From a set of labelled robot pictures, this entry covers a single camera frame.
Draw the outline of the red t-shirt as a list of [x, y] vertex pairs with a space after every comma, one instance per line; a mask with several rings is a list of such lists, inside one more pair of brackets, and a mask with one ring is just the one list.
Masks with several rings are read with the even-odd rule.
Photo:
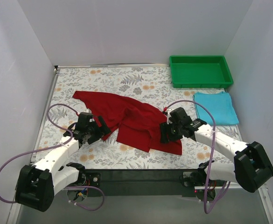
[[102, 116], [117, 142], [149, 152], [151, 149], [182, 155], [180, 140], [162, 144], [160, 124], [166, 116], [156, 107], [112, 93], [75, 91], [74, 99], [84, 102], [94, 115]]

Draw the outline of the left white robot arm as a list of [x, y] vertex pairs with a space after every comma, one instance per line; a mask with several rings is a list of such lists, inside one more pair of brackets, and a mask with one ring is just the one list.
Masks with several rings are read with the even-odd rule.
[[80, 113], [78, 121], [65, 129], [59, 146], [20, 170], [15, 201], [44, 212], [64, 189], [77, 190], [76, 197], [86, 197], [90, 189], [99, 190], [100, 174], [88, 173], [82, 164], [67, 160], [84, 144], [90, 145], [110, 132], [102, 116]]

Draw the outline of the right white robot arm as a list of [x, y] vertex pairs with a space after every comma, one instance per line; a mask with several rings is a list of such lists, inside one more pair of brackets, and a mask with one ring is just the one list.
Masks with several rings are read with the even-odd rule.
[[215, 132], [205, 121], [192, 120], [181, 107], [165, 110], [163, 114], [167, 116], [167, 121], [160, 124], [161, 143], [191, 138], [214, 147], [231, 161], [230, 164], [213, 161], [199, 165], [194, 176], [202, 185], [207, 186], [217, 180], [235, 182], [253, 193], [273, 177], [273, 165], [260, 143], [254, 141], [249, 144]]

